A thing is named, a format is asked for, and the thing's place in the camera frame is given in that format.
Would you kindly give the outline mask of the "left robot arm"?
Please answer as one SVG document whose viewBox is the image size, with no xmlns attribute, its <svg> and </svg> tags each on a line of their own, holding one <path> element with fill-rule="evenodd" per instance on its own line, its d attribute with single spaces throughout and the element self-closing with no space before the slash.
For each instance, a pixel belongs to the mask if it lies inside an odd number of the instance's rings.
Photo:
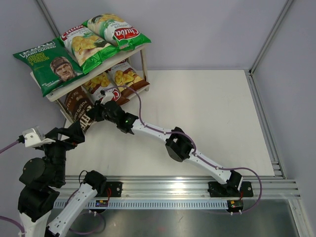
<svg viewBox="0 0 316 237">
<path fill-rule="evenodd" d="M 23 167 L 19 180 L 25 185 L 18 200 L 18 210 L 27 237 L 64 237 L 75 219 L 95 196 L 106 190 L 106 177 L 92 170 L 72 199 L 50 223 L 48 218 L 59 196 L 57 188 L 66 184 L 66 152 L 85 141 L 78 121 L 68 128 L 54 128 L 47 134 L 33 127 L 23 131 L 18 142 L 27 148 L 44 152 L 44 157 L 33 158 Z"/>
</svg>

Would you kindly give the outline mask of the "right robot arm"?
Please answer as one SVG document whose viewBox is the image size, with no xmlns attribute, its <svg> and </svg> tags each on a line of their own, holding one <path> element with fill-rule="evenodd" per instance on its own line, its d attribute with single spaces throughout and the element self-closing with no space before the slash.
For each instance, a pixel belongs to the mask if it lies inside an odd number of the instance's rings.
<svg viewBox="0 0 316 237">
<path fill-rule="evenodd" d="M 87 112 L 93 121 L 103 120 L 114 123 L 117 128 L 130 134 L 148 135 L 161 140 L 168 155 L 177 162 L 188 162 L 206 169 L 219 183 L 220 191 L 227 196 L 235 196 L 242 189 L 243 176 L 233 169 L 225 168 L 198 151 L 194 141 L 182 129 L 165 129 L 142 121 L 141 116 L 125 112 L 114 101 L 104 104 L 97 101 Z"/>
</svg>

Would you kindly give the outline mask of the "brown Chuba barbecue chips bag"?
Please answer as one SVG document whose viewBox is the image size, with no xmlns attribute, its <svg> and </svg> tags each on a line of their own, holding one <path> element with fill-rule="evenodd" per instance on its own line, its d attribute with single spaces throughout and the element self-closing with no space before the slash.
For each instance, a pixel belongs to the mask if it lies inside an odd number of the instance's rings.
<svg viewBox="0 0 316 237">
<path fill-rule="evenodd" d="M 126 86 L 126 88 L 118 88 L 124 97 L 129 97 L 134 93 L 132 90 L 128 89 L 128 87 L 138 92 L 142 88 L 150 85 L 134 70 L 126 59 L 110 67 L 107 70 L 107 73 L 110 75 L 110 78 L 116 86 Z"/>
</svg>

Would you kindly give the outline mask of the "green Chuba chips bag large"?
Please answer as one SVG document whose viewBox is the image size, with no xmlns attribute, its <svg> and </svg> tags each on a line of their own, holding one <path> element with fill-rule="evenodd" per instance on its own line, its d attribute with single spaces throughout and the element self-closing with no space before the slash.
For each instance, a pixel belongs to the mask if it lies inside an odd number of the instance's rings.
<svg viewBox="0 0 316 237">
<path fill-rule="evenodd" d="M 120 51 L 133 51 L 151 40 L 115 14 L 101 14 L 83 22 L 92 32 Z"/>
</svg>

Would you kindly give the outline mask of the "green Chuba chips bag small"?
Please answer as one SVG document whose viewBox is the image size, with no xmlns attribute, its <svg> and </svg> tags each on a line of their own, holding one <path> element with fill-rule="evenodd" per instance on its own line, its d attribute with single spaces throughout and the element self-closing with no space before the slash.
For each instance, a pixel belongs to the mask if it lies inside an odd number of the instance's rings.
<svg viewBox="0 0 316 237">
<path fill-rule="evenodd" d="M 117 47 L 84 25 L 70 28 L 58 39 L 75 57 L 84 74 L 88 74 L 104 61 L 119 53 Z"/>
</svg>

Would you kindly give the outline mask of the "green Real hand cooked bag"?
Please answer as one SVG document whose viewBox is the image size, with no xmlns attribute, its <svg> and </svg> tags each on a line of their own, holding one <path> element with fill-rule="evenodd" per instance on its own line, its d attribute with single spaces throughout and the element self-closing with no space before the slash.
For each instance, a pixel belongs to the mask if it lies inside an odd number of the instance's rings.
<svg viewBox="0 0 316 237">
<path fill-rule="evenodd" d="M 32 69 L 43 96 L 84 76 L 58 39 L 15 53 L 13 57 Z"/>
</svg>

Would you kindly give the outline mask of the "brown Kettle sea salt bag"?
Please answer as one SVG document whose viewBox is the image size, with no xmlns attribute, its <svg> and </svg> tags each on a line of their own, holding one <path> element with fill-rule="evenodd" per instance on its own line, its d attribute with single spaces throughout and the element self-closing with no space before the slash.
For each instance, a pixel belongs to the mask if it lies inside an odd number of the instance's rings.
<svg viewBox="0 0 316 237">
<path fill-rule="evenodd" d="M 93 104 L 86 91 L 82 86 L 77 87 L 66 95 L 64 103 L 74 121 L 79 121 L 85 134 L 93 123 L 92 118 L 87 115 L 87 112 L 93 108 Z"/>
</svg>

